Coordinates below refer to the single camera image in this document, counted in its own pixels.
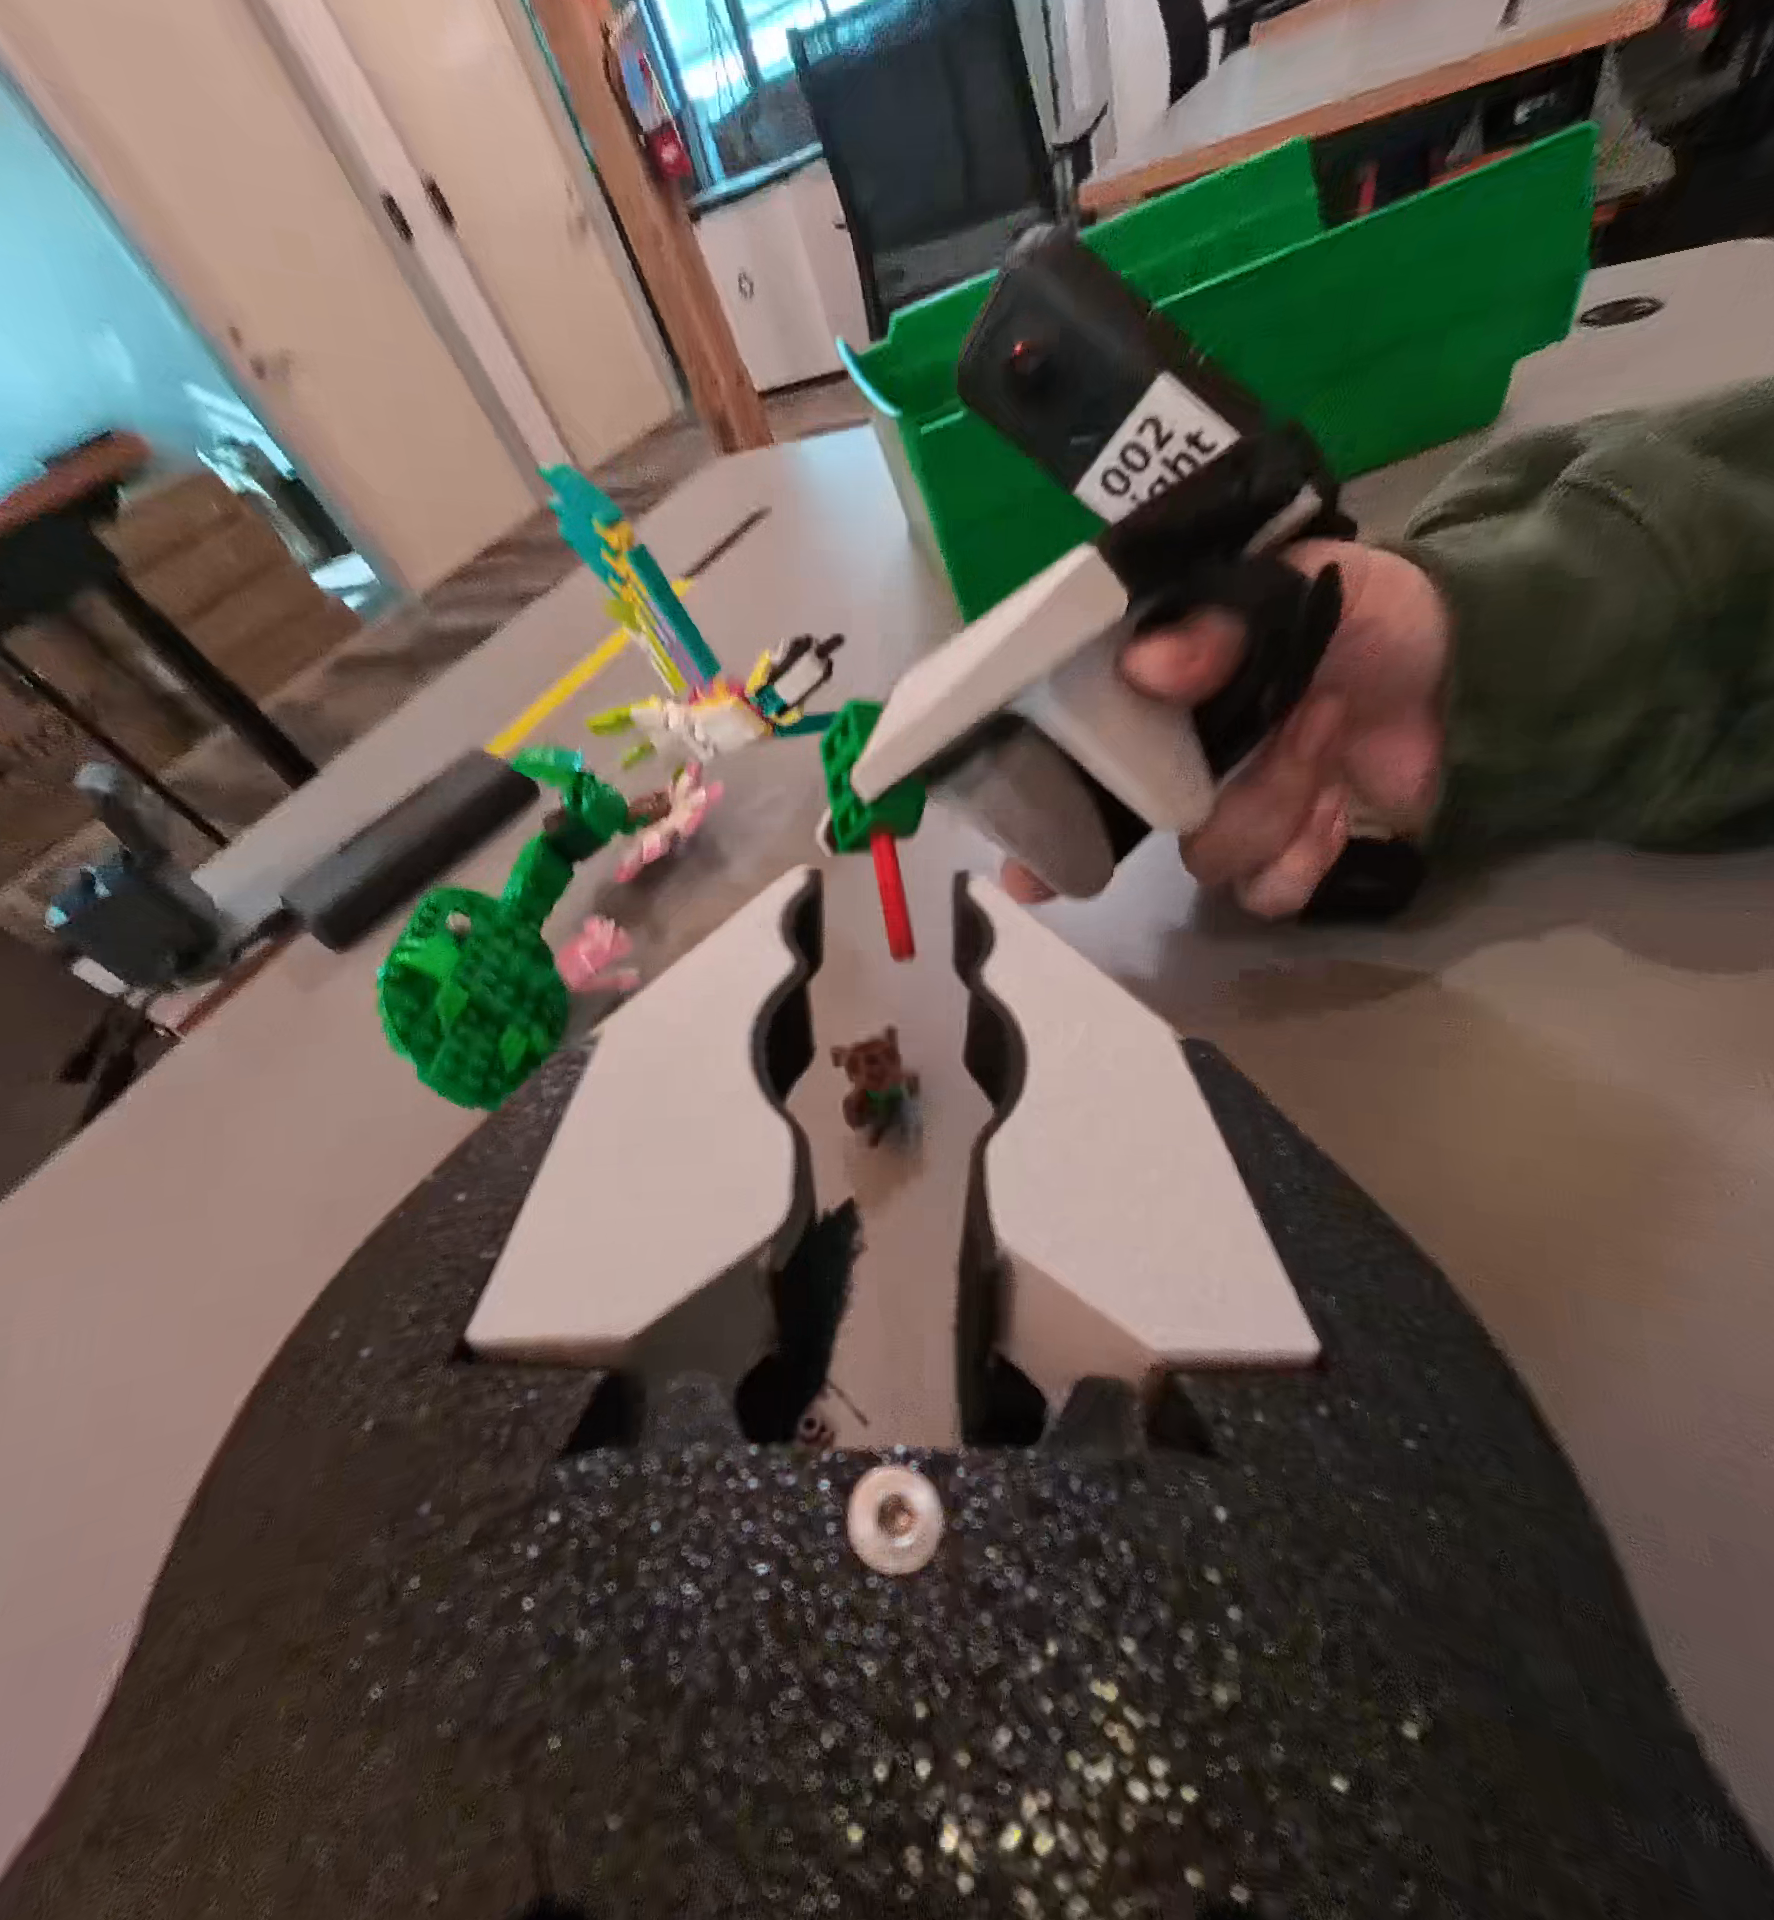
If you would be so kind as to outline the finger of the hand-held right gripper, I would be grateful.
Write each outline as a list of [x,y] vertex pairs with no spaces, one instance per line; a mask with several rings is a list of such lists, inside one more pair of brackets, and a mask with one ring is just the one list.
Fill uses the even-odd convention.
[[1065,552],[894,683],[847,777],[878,802],[1114,627],[1127,593],[1096,544]]
[[921,771],[953,816],[1052,898],[1090,900],[1115,853],[1088,783],[1041,732],[976,732]]

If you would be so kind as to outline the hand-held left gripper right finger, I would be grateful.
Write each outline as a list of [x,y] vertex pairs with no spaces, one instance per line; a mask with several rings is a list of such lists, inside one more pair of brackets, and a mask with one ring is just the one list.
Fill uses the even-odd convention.
[[992,881],[959,874],[953,911],[964,1059],[992,1111],[970,1225],[991,1257],[994,1356],[1043,1397],[1316,1365],[1178,1034]]

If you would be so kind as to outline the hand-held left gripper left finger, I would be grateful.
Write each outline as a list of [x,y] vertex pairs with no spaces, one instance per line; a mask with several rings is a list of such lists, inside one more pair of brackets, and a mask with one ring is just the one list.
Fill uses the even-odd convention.
[[604,1023],[467,1357],[826,1384],[844,1280],[789,1107],[822,1055],[823,903],[822,869],[786,869]]

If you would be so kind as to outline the green lego lily pad plant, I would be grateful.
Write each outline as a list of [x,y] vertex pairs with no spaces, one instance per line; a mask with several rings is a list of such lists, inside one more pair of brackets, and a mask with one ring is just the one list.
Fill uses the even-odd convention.
[[551,787],[557,806],[498,893],[428,889],[375,973],[394,1053],[441,1101],[473,1113],[501,1109],[562,1046],[570,989],[546,924],[577,868],[633,831],[630,802],[581,753],[527,748],[511,770]]

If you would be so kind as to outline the person's right hand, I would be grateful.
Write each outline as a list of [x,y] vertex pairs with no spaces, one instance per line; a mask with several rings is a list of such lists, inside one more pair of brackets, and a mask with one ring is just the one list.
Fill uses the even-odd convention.
[[1304,913],[1356,828],[1415,837],[1445,763],[1451,621],[1434,580],[1358,543],[1297,543],[1283,562],[1339,585],[1339,625],[1297,708],[1178,843],[1202,889],[1261,920]]

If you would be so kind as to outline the black office chair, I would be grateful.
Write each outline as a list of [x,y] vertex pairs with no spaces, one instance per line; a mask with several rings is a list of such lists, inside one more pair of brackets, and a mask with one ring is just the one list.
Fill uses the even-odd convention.
[[869,342],[1058,212],[1009,3],[873,3],[786,33],[861,279]]

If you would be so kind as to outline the green plastic bin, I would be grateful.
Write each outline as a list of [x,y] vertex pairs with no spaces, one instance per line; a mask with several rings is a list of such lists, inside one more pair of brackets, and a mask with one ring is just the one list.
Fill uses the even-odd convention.
[[[1081,238],[1351,480],[1487,425],[1519,361],[1561,342],[1588,272],[1594,122],[1328,227],[1296,138]],[[970,415],[957,362],[994,276],[891,318],[839,361],[909,532],[972,619],[1100,518]]]

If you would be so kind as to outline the white low cabinet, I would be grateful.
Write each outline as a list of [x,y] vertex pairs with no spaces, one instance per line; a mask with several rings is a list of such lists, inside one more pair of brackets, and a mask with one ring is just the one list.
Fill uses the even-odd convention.
[[707,196],[692,227],[759,396],[834,379],[844,347],[871,343],[845,215],[817,147]]

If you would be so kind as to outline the long wood-edged table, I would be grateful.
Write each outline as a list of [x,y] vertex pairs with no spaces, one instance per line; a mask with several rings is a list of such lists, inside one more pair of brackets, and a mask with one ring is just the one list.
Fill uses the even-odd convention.
[[1296,138],[1333,138],[1618,45],[1664,3],[1306,4],[1259,27],[1081,189],[1108,216]]

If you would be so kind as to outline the black bar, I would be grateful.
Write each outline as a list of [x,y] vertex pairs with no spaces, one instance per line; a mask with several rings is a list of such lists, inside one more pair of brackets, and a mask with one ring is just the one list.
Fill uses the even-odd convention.
[[536,777],[471,748],[289,880],[280,907],[318,944],[345,953],[410,908],[538,795]]

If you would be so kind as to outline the red fire extinguisher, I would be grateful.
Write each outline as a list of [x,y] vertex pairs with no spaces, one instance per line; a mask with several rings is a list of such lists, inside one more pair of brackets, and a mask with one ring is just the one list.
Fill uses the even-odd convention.
[[692,166],[679,110],[664,82],[654,24],[643,4],[616,7],[606,27],[606,48],[616,95],[633,119],[655,179],[685,189],[692,180]]

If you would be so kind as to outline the dark grey equipment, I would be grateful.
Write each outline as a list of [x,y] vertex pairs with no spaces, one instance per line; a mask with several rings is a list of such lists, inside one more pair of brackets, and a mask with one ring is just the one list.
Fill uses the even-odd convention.
[[85,763],[76,792],[113,851],[72,869],[47,907],[58,946],[128,991],[164,991],[208,973],[229,946],[216,903],[177,865],[166,809],[131,774]]

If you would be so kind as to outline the white cabinet doors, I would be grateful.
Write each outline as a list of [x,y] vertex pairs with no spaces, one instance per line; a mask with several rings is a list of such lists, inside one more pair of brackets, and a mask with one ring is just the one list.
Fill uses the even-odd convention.
[[0,4],[0,67],[394,590],[681,411],[520,4]]

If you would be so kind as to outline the cardboard boxes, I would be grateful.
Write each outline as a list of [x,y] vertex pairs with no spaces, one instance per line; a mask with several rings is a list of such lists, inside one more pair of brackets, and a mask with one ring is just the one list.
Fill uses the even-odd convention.
[[124,493],[97,528],[122,576],[241,692],[263,699],[361,627],[254,494],[191,468]]

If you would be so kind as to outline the dark wooden table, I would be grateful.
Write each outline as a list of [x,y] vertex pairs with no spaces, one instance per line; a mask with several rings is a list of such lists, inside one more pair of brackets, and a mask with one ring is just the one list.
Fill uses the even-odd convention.
[[220,730],[242,742],[288,790],[318,777],[318,764],[298,741],[135,588],[105,544],[103,528],[118,513],[122,485],[148,463],[144,438],[131,429],[103,429],[48,459],[30,480],[0,497],[0,671],[179,821],[223,846],[229,843],[223,828],[8,647],[9,635],[33,621],[76,625],[77,603],[95,595]]

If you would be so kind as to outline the wooden post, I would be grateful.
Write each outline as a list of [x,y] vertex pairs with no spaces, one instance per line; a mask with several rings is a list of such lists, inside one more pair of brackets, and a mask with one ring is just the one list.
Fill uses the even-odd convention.
[[660,179],[624,100],[611,43],[611,4],[536,3],[533,13],[709,443],[721,454],[772,445],[768,414],[731,336],[682,195]]

